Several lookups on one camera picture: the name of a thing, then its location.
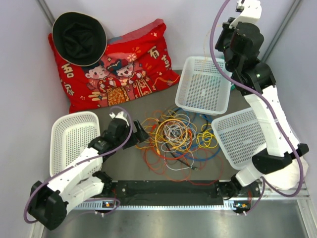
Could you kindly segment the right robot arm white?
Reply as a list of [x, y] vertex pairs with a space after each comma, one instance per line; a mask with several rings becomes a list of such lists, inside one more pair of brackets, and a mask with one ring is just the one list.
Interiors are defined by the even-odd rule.
[[271, 68], [258, 59], [263, 41], [255, 24], [231, 17], [223, 23], [215, 45], [224, 54], [225, 68], [232, 74], [229, 80], [253, 109], [265, 138], [251, 162], [231, 179], [231, 190], [237, 196], [247, 193], [249, 184], [259, 178], [273, 189], [302, 186], [308, 171], [303, 156], [309, 147], [293, 134]]

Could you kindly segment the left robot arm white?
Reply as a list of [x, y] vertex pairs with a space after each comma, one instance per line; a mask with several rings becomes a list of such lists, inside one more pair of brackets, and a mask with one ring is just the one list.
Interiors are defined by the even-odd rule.
[[103, 162], [118, 149], [127, 149], [149, 138], [139, 121], [133, 123], [136, 132], [132, 132], [126, 119], [112, 119], [108, 128], [92, 139], [72, 164], [48, 182], [34, 183], [30, 191], [30, 202], [26, 206], [27, 212], [53, 231], [81, 203], [94, 196], [110, 195], [112, 179], [101, 172]]

